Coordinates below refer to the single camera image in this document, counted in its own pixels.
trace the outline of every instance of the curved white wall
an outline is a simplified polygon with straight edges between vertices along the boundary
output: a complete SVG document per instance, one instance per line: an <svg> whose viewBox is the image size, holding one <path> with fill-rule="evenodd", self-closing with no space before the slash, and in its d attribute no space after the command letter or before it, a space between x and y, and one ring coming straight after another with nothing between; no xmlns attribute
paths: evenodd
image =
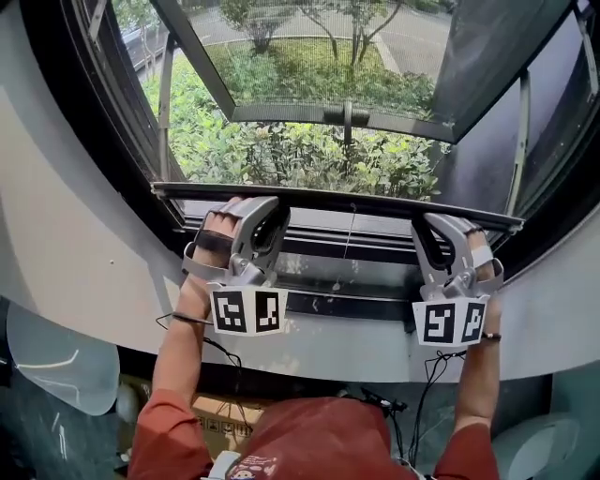
<svg viewBox="0 0 600 480"><path fill-rule="evenodd" d="M95 338L156 353L181 281L179 259L114 191L75 137L38 70L18 4L0 14L0 294ZM503 293L502 376L600 357L600 217ZM277 337L221 337L244 365L364 382L423 380L435 349L401 322L292 317ZM205 358L224 362L214 349ZM444 378L451 382L459 364Z"/></svg>

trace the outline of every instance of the person's left arm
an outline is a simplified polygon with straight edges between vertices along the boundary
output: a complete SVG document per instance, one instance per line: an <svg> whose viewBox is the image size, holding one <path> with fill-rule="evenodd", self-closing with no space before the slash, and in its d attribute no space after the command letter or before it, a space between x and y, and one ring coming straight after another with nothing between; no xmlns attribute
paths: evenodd
<svg viewBox="0 0 600 480"><path fill-rule="evenodd" d="M204 229L233 237L235 225L235 218L211 213ZM229 258L196 248L194 260L226 266ZM206 282L189 275L175 311L206 319L210 312ZM212 460L191 410L200 379L203 338L202 323L171 320L158 352L152 396L138 417L127 478L199 478L208 474Z"/></svg>

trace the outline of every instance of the red shirt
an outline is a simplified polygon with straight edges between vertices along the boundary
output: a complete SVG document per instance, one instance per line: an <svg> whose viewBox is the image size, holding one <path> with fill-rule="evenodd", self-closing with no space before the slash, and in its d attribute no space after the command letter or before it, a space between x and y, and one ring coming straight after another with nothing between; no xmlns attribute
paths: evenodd
<svg viewBox="0 0 600 480"><path fill-rule="evenodd" d="M127 478L197 479L212 460L197 418L176 393L156 391L138 418ZM433 474L438 480L498 479L489 429L455 433ZM280 402L261 416L232 480L413 480L390 458L390 434L377 407L346 398Z"/></svg>

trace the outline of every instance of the red sleeve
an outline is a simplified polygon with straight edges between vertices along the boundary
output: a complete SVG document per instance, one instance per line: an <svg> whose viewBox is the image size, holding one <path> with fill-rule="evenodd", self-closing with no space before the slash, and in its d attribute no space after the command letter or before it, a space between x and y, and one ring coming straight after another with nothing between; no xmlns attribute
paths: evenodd
<svg viewBox="0 0 600 480"><path fill-rule="evenodd" d="M175 392L157 390L143 407L133 439L129 479L207 476L212 460L198 419Z"/></svg>
<svg viewBox="0 0 600 480"><path fill-rule="evenodd" d="M496 480L496 457L491 448L489 428L469 425L455 433L443 452L433 474L438 480Z"/></svg>

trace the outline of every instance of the open window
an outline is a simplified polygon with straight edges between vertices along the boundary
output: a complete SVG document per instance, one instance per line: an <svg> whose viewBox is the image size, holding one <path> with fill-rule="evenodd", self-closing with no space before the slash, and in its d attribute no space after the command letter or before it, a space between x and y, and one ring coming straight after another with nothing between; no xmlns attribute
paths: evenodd
<svg viewBox="0 0 600 480"><path fill-rule="evenodd" d="M213 202L278 195L292 208L278 271L306 313L323 295L405 304L419 282L411 219L468 218L500 251L591 164L586 2L22 0L22 11L67 119L174 251ZM329 314L361 311L348 305Z"/></svg>

